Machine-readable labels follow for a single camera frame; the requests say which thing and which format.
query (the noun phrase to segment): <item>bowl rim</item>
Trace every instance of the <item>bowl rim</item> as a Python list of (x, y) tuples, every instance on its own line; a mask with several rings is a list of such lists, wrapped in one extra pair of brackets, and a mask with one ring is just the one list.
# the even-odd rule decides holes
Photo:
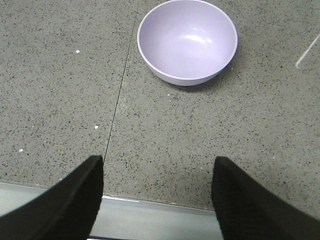
[[(141, 45), (140, 45), (140, 31), (141, 31), (141, 28), (142, 28), (142, 25), (143, 23), (145, 22), (145, 20), (147, 19), (147, 17), (153, 12), (155, 11), (156, 9), (162, 7), (163, 5), (166, 5), (166, 4), (170, 4), (172, 2), (178, 2), (178, 1), (190, 1), (190, 2), (200, 2), (200, 3), (203, 3), (203, 4), (207, 4), (215, 9), (217, 9), (218, 11), (220, 11), (225, 17), (226, 19), (229, 21), (232, 29), (233, 29), (233, 33), (234, 33), (234, 36), (235, 36), (235, 42), (234, 42), (234, 46), (233, 46), (233, 51), (232, 51), (232, 54), (230, 55), (229, 59), (226, 61), (226, 63), (217, 71), (213, 71), (211, 72), (210, 74), (207, 74), (207, 75), (203, 75), (203, 76), (198, 76), (198, 77), (179, 77), (179, 76), (174, 76), (174, 75), (170, 75), (170, 74), (167, 74), (161, 70), (159, 70), (157, 67), (155, 67), (153, 64), (151, 64), (151, 62), (146, 58), (146, 56), (144, 55), (143, 51), (142, 51), (142, 48), (141, 48)], [(204, 78), (208, 78), (210, 76), (213, 76), (219, 72), (221, 72), (229, 63), (230, 61), (232, 60), (232, 58), (234, 57), (235, 53), (236, 53), (236, 50), (237, 50), (237, 46), (238, 46), (238, 34), (237, 34), (237, 30), (236, 30), (236, 27), (234, 25), (234, 23), (232, 22), (231, 18), (223, 11), (221, 10), (219, 7), (209, 3), (209, 2), (206, 2), (206, 1), (203, 1), (203, 0), (169, 0), (169, 1), (166, 1), (166, 2), (163, 2), (159, 5), (157, 5), (156, 7), (154, 7), (153, 9), (151, 9), (145, 16), (144, 18), (142, 19), (140, 25), (139, 25), (139, 28), (138, 28), (138, 32), (137, 32), (137, 36), (136, 36), (136, 40), (137, 40), (137, 45), (138, 45), (138, 48), (139, 48), (139, 52), (140, 54), (142, 55), (142, 58), (144, 59), (144, 61), (151, 67), (153, 68), (155, 71), (157, 71), (158, 73), (164, 75), (164, 76), (167, 76), (169, 78), (172, 78), (172, 79), (177, 79), (177, 80), (199, 80), (199, 79), (204, 79)]]

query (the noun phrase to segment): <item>floor tile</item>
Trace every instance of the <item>floor tile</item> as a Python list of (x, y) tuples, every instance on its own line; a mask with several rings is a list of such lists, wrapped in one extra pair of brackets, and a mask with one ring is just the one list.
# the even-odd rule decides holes
[(213, 162), (227, 156), (319, 218), (319, 58), (311, 50), (295, 64), (319, 34), (320, 3), (208, 1), (234, 21), (238, 49), (217, 77), (181, 87), (154, 76), (137, 47), (142, 18), (162, 2), (139, 3), (105, 193), (210, 209)]
[(138, 2), (0, 3), (0, 181), (49, 187), (105, 154)]

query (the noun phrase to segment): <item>terrazzo floor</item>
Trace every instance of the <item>terrazzo floor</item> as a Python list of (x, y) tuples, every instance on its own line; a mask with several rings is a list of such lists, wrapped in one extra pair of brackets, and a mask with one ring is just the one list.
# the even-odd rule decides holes
[(238, 49), (192, 87), (139, 53), (139, 24), (162, 2), (0, 2), (0, 182), (49, 188), (103, 155), (105, 194), (212, 209), (214, 159), (227, 156), (320, 219), (320, 40), (304, 55), (320, 1), (208, 0)]

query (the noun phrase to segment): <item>metal threshold strip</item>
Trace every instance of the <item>metal threshold strip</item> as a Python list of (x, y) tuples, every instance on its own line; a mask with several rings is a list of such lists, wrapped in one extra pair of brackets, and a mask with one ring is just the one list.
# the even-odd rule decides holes
[[(46, 189), (0, 182), (0, 216)], [(223, 240), (214, 211), (104, 195), (89, 240)]]

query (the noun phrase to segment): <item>bowl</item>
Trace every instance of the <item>bowl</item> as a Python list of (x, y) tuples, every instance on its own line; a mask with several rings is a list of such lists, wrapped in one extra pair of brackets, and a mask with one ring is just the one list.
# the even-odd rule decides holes
[(235, 25), (218, 7), (202, 0), (170, 0), (143, 18), (137, 44), (155, 75), (171, 84), (192, 86), (227, 66), (238, 37)]

